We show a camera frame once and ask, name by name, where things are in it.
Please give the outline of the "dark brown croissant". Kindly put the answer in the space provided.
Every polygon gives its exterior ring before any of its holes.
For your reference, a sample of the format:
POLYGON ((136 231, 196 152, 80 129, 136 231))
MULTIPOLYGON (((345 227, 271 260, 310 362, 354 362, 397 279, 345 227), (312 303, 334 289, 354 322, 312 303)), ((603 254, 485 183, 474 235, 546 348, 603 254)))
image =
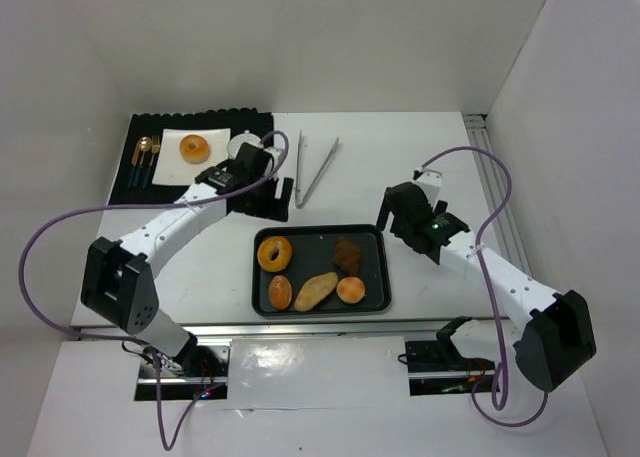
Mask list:
POLYGON ((333 263, 350 277, 357 277, 362 260, 362 250, 354 242, 339 236, 335 242, 333 263))

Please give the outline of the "black placemat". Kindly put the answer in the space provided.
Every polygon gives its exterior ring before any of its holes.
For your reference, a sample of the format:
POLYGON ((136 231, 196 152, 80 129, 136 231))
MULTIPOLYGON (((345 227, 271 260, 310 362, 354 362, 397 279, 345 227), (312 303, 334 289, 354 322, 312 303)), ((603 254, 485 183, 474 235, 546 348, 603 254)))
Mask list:
POLYGON ((136 144, 142 137, 161 135, 165 129, 206 130, 230 129, 234 135, 248 130, 263 137, 274 129, 274 119, 269 112, 259 112, 255 108, 231 108, 208 110, 194 114, 134 114, 130 120, 119 168, 112 186, 108 203, 120 204, 166 204, 178 199, 186 186, 156 185, 152 179, 145 180, 150 158, 144 158, 144 168, 137 184, 130 182, 134 174, 132 164, 136 144))

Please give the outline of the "orange oval bun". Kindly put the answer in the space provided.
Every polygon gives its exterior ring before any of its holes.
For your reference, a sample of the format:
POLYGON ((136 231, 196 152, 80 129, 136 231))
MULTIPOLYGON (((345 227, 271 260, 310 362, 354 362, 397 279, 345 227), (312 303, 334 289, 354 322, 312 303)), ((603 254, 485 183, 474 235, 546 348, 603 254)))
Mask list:
POLYGON ((292 286, 283 275, 273 277, 268 288, 268 299, 273 308, 278 311, 286 310, 292 301, 292 286))

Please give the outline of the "black baking tray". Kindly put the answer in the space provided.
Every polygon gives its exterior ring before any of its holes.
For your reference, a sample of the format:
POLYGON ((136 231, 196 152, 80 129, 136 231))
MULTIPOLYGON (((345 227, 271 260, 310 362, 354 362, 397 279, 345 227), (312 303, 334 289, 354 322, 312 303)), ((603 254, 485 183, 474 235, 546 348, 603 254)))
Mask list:
POLYGON ((372 224, 344 224, 320 226, 268 227, 257 232, 253 239, 253 250, 269 237, 283 237, 292 245, 292 258, 281 272, 297 294, 303 284, 312 277, 330 271, 339 278, 347 276, 333 262, 335 245, 342 237, 355 244, 362 251, 358 277, 365 286, 364 298, 355 304, 343 302, 331 293, 318 305, 307 312, 300 312, 293 305, 278 310, 271 305, 268 287, 273 275, 264 271, 257 262, 252 270, 251 303, 254 311, 263 317, 277 316, 320 316, 377 313, 384 311, 391 303, 391 287, 387 267, 386 252, 382 233, 372 224))

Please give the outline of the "white square plate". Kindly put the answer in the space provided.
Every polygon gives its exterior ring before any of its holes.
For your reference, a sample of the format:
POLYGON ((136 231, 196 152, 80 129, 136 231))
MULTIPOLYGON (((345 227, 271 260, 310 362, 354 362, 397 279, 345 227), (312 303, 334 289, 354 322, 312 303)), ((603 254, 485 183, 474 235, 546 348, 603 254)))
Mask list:
POLYGON ((200 172, 222 162, 228 157, 227 145, 230 137, 231 132, 229 129, 164 129, 152 183, 161 186, 190 185, 200 172), (179 143, 183 137, 189 134, 201 135, 208 141, 210 156, 206 162, 199 165, 192 165, 185 162, 181 157, 179 143))

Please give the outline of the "round light bun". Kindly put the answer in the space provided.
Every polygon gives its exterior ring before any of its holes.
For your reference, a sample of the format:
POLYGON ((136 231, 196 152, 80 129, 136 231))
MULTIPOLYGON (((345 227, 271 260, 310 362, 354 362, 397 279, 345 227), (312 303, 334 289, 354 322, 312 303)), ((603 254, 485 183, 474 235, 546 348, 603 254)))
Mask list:
POLYGON ((346 304, 359 303, 366 294, 364 282, 358 277, 345 277, 336 286, 336 293, 340 300, 346 304))

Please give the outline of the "aluminium rail right side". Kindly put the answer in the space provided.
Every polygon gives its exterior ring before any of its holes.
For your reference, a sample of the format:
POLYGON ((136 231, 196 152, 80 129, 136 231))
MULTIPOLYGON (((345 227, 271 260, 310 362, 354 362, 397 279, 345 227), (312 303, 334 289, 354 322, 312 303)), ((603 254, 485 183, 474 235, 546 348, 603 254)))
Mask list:
MULTIPOLYGON (((464 126, 472 146, 494 154, 486 126, 486 116, 482 114, 463 114, 464 126)), ((501 168, 490 158, 473 154, 478 169, 485 199, 489 210, 493 212, 506 196, 506 177, 501 168)), ((519 234, 515 216, 507 204, 492 223, 493 231, 503 257, 525 274, 531 274, 523 241, 519 234)))

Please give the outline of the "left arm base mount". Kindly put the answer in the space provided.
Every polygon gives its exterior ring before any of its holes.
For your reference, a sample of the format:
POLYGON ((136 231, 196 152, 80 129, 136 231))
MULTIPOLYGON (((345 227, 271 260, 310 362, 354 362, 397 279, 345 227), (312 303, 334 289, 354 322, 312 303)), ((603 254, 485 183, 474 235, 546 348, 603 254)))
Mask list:
MULTIPOLYGON (((122 342, 121 349, 139 358, 134 400, 156 400, 156 367, 150 347, 136 347, 122 342)), ((161 397, 163 401, 225 400, 228 392, 229 345, 204 346, 199 357, 188 367, 182 367, 158 352, 161 397)))

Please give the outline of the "long tan bread roll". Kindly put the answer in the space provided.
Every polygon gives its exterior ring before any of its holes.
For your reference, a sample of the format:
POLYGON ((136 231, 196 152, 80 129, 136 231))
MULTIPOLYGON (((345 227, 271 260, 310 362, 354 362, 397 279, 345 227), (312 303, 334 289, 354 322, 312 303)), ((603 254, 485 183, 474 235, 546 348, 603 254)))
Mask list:
POLYGON ((338 274, 328 272, 314 276, 301 287, 294 308, 298 312, 308 312, 328 297, 337 287, 338 274))

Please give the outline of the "orange donut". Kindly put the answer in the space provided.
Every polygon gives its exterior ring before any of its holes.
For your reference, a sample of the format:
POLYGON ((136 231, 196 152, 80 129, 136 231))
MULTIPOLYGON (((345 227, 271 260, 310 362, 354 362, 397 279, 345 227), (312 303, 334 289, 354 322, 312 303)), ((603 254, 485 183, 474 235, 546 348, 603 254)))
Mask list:
POLYGON ((257 250, 256 258, 262 270, 275 273, 284 270, 291 261, 293 247, 282 236, 273 236, 263 240, 257 250))
POLYGON ((189 134, 179 143, 179 151, 183 160, 192 165, 206 162, 210 156, 210 146, 205 137, 189 134))

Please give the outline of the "metal tongs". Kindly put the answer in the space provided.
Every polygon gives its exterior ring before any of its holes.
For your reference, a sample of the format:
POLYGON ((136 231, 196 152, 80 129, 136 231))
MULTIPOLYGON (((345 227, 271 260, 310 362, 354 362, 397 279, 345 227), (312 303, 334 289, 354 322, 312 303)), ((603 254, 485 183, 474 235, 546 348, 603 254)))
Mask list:
POLYGON ((305 136, 302 131, 299 132, 297 150, 296 150, 296 168, 295 168, 295 182, 294 182, 294 206, 296 209, 302 209, 305 206, 305 204, 308 202, 309 197, 311 196, 312 192, 316 189, 319 181, 321 180, 322 176, 324 175, 331 161, 333 160, 335 154, 337 153, 339 144, 340 144, 340 138, 336 137, 330 150, 328 151, 324 160, 322 161, 316 173, 314 174, 313 179, 311 180, 309 185, 306 188, 304 188, 302 186, 303 184, 302 170, 303 170, 303 151, 305 148, 305 136))

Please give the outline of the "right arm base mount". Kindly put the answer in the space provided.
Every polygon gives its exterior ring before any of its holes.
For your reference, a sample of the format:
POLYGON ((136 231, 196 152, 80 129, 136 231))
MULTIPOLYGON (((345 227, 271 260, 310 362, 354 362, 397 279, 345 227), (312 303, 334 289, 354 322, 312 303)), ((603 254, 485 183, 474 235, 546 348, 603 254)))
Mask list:
POLYGON ((397 360, 407 368, 409 394, 462 395, 480 383, 480 392, 490 392, 495 365, 484 359, 447 360, 436 340, 406 341, 397 360))

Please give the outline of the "aluminium rail front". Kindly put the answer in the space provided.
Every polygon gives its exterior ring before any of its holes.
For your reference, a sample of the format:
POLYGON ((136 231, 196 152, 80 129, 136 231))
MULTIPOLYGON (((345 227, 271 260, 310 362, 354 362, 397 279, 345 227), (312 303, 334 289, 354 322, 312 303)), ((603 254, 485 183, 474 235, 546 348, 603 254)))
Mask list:
POLYGON ((185 325, 185 329, 202 338, 278 338, 369 334, 413 334, 435 332, 452 321, 447 319, 415 320, 347 320, 287 321, 284 323, 244 323, 185 325))

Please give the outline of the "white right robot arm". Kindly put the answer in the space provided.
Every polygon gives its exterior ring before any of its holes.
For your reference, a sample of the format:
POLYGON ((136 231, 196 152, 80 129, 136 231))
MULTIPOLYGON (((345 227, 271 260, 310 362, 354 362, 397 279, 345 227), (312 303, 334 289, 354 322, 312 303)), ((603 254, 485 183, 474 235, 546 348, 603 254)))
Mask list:
POLYGON ((467 224, 447 212, 445 203, 431 204, 428 196, 425 185, 414 182, 387 188, 377 227, 389 227, 416 253, 493 290, 515 327, 498 337, 494 325, 459 317, 436 334, 441 355, 498 363, 503 354, 512 354, 530 384, 554 391, 596 353, 587 301, 574 290, 561 293, 535 281, 477 243, 467 224))

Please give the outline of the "aluminium rail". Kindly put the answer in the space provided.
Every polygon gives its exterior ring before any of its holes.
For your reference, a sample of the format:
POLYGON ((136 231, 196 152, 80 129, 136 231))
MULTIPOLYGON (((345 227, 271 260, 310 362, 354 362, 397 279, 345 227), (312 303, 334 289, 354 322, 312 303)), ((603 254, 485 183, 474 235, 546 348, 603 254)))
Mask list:
MULTIPOLYGON (((464 126, 472 146, 494 154, 486 126, 486 116, 482 114, 463 114, 464 126)), ((493 212, 506 196, 506 177, 501 168, 490 158, 473 154, 478 169, 485 199, 489 210, 493 212)), ((523 241, 519 234, 515 216, 507 204, 492 223, 493 231, 503 257, 525 274, 531 274, 523 241)))
POLYGON ((452 321, 447 319, 415 320, 347 320, 287 321, 284 323, 244 323, 185 325, 185 329, 202 338, 278 338, 369 334, 413 334, 435 332, 452 321))

